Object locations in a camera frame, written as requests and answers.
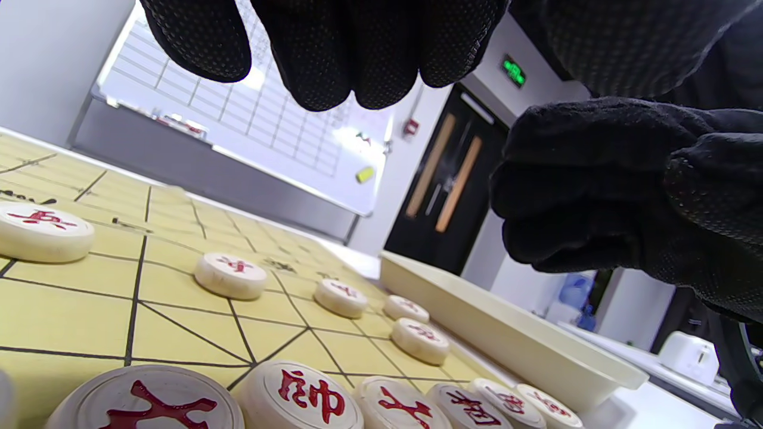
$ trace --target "xiangqi board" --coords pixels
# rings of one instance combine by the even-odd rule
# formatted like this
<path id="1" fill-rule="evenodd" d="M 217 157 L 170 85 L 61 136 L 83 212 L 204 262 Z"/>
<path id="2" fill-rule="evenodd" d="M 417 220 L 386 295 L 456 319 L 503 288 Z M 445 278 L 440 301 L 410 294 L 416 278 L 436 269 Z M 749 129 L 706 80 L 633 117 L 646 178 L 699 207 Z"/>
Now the xiangqi board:
<path id="1" fill-rule="evenodd" d="M 350 391 L 368 376 L 427 392 L 481 375 L 454 354 L 438 367 L 399 350 L 386 294 L 308 237 L 8 135 L 0 190 L 0 201 L 34 200 L 95 229 L 74 263 L 0 258 L 0 368 L 16 385 L 22 429 L 43 427 L 78 386 L 124 366 L 191 369 L 234 391 L 268 360 L 303 363 Z M 242 302 L 200 287 L 193 272 L 205 253 L 262 267 L 262 295 Z M 313 300 L 324 279 L 368 299 L 361 318 Z"/>

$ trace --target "dotted grip glove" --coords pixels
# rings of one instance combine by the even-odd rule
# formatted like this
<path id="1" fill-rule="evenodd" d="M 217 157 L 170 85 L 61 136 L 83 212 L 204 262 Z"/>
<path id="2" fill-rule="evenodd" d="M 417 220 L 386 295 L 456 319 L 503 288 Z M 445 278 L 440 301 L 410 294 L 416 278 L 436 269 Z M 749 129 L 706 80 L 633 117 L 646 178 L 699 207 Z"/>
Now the dotted grip glove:
<path id="1" fill-rule="evenodd" d="M 528 109 L 491 178 L 504 245 L 545 273 L 622 266 L 763 322 L 763 114 L 627 98 Z"/>
<path id="2" fill-rule="evenodd" d="M 191 73 L 237 82 L 252 66 L 236 0 L 140 0 L 153 36 Z M 251 0 L 286 89 L 309 111 L 350 91 L 371 109 L 400 101 L 417 74 L 433 87 L 480 62 L 507 0 Z"/>

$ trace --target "green exit sign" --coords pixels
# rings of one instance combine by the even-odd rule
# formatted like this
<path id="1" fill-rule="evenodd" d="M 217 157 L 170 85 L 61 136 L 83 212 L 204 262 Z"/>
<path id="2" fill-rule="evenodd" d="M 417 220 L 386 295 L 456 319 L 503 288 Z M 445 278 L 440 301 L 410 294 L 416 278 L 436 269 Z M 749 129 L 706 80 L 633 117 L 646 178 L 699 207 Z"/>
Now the green exit sign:
<path id="1" fill-rule="evenodd" d="M 506 76 L 509 78 L 509 80 L 517 86 L 517 88 L 522 88 L 524 86 L 525 80 L 527 80 L 527 78 L 522 71 L 522 67 L 520 67 L 520 65 L 517 64 L 513 58 L 508 55 L 504 55 L 504 61 L 501 64 L 501 69 L 504 71 L 504 73 L 506 73 Z"/>

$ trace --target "door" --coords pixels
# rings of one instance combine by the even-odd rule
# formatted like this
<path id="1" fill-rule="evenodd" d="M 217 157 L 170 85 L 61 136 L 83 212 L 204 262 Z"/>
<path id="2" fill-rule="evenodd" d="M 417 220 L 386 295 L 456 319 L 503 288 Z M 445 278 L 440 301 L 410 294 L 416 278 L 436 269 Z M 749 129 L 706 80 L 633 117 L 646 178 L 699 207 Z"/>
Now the door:
<path id="1" fill-rule="evenodd" d="M 385 249 L 460 275 L 488 212 L 490 174 L 507 135 L 505 125 L 454 86 Z"/>

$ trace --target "white wall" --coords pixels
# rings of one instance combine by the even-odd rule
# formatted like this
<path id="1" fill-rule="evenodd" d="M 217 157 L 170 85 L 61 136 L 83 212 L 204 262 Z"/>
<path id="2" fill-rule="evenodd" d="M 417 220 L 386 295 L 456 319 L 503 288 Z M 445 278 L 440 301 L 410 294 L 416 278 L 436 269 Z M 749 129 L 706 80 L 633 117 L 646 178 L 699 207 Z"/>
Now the white wall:
<path id="1" fill-rule="evenodd" d="M 358 221 L 349 247 L 369 255 L 377 255 L 384 249 L 450 89 L 429 88 L 418 79 L 414 89 L 396 105 L 392 153 L 381 176 L 376 206 L 370 217 Z M 403 140 L 402 129 L 408 118 L 417 121 L 419 128 L 413 138 Z"/>
<path id="2" fill-rule="evenodd" d="M 2 0 L 0 126 L 63 145 L 134 0 Z"/>
<path id="3" fill-rule="evenodd" d="M 527 76 L 522 89 L 518 89 L 511 83 L 500 69 L 504 54 L 507 53 L 520 64 Z M 480 66 L 462 83 L 510 126 L 517 116 L 531 105 L 582 100 L 590 96 L 581 83 L 562 82 L 559 79 L 510 15 L 506 15 L 497 26 Z M 353 239 L 349 243 L 353 249 L 375 255 L 384 248 L 387 236 L 407 194 L 410 181 L 414 177 L 445 105 L 449 90 L 450 88 L 424 90 L 418 108 L 413 114 L 413 118 L 420 124 L 419 132 L 411 142 L 401 140 L 399 130 L 402 122 L 407 120 L 416 89 L 398 104 L 398 126 L 395 129 L 394 151 L 388 159 L 381 179 L 376 209 L 373 216 L 362 219 L 358 223 Z M 494 284 L 505 285 L 506 282 L 497 282 L 495 275 L 502 264 L 514 263 L 512 260 L 506 261 L 503 245 L 500 244 L 501 223 L 499 220 L 492 213 L 485 218 L 472 254 L 464 268 L 463 276 L 466 279 L 486 289 L 492 288 Z M 500 249 L 497 249 L 496 243 L 500 244 Z M 510 276 L 510 273 L 513 273 L 512 269 L 501 271 L 502 276 Z M 539 275 L 538 279 L 545 281 L 548 276 Z M 498 287 L 499 294 L 504 294 L 501 291 L 502 288 L 503 286 Z"/>
<path id="4" fill-rule="evenodd" d="M 621 343 L 632 341 L 634 347 L 649 350 L 675 286 L 634 269 L 617 271 L 597 312 L 597 333 Z"/>

